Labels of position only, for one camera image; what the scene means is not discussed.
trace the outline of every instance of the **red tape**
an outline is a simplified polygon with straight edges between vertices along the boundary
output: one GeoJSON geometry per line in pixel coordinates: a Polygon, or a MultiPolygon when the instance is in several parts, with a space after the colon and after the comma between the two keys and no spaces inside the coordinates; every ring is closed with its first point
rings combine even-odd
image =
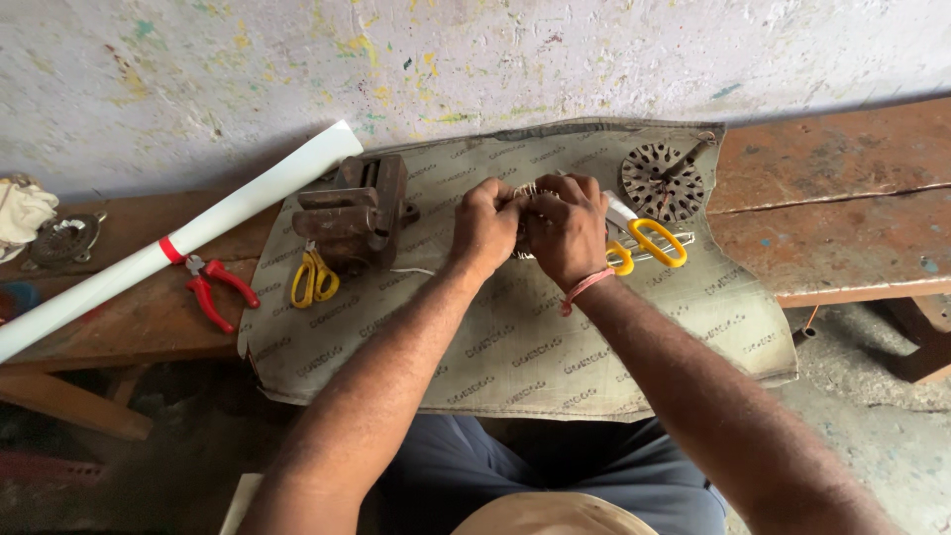
{"type": "Polygon", "coordinates": [[[165,256],[168,257],[168,260],[170,260],[172,264],[181,264],[184,262],[184,256],[176,250],[171,240],[168,239],[168,236],[159,240],[159,247],[162,248],[162,252],[165,253],[165,256]]]}

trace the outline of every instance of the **paint-splattered wall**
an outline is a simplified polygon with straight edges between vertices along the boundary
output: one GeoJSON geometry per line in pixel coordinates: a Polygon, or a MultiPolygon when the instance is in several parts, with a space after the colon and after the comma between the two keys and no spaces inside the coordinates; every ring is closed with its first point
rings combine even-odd
{"type": "Polygon", "coordinates": [[[941,91],[949,21],[947,0],[6,0],[0,155],[78,199],[209,186],[338,119],[379,148],[846,109],[941,91]]]}

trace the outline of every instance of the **hand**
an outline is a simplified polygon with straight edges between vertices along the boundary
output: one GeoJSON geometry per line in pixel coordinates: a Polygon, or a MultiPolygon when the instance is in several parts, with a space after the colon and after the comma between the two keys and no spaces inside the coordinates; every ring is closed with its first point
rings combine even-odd
{"type": "Polygon", "coordinates": [[[535,184],[550,193],[529,203],[529,247],[538,265],[564,292],[608,266],[604,216],[608,196],[590,176],[546,174],[535,184]]]}
{"type": "Polygon", "coordinates": [[[518,218],[529,197],[513,200],[514,188],[491,177],[470,189],[456,207],[449,261],[484,282],[515,248],[518,218]]]}

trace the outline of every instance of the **workbench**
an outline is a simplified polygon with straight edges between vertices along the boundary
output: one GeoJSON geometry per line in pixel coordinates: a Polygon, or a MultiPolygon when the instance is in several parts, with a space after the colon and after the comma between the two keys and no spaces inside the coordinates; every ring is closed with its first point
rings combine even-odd
{"type": "MultiPolygon", "coordinates": [[[[713,235],[783,307],[949,292],[949,125],[951,99],[941,99],[731,130],[707,209],[713,235]]],[[[229,192],[60,207],[61,214],[108,212],[91,260],[25,272],[17,258],[0,265],[0,282],[30,282],[48,299],[179,228],[229,192]]],[[[221,260],[250,283],[279,208],[197,254],[221,260]]],[[[0,400],[121,438],[144,438],[151,422],[123,403],[143,365],[235,356],[237,332],[224,334],[204,318],[184,288],[190,277],[184,267],[167,267],[0,365],[0,400]],[[49,375],[90,367],[126,368],[113,399],[49,375]]],[[[221,315],[236,325],[241,296],[222,285],[212,292],[221,315]]]]}

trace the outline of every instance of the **red band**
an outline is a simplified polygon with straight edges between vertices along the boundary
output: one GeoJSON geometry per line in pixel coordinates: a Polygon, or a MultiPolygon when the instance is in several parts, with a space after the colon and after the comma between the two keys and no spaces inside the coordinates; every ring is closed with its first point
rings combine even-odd
{"type": "Polygon", "coordinates": [[[589,275],[588,277],[585,278],[585,280],[578,283],[577,286],[572,288],[572,291],[568,292],[568,295],[566,295],[565,298],[561,301],[561,309],[559,310],[559,312],[561,312],[561,315],[564,317],[571,316],[572,315],[572,301],[574,300],[574,298],[577,297],[578,294],[581,293],[582,291],[588,289],[588,287],[591,286],[592,284],[600,281],[601,279],[605,277],[610,277],[613,274],[614,274],[614,268],[608,267],[604,271],[598,271],[594,275],[589,275]]]}
{"type": "Polygon", "coordinates": [[[172,264],[181,264],[184,262],[184,256],[175,249],[175,246],[172,245],[168,236],[159,240],[159,247],[162,248],[162,252],[165,253],[165,256],[168,257],[168,260],[170,260],[172,264]]]}

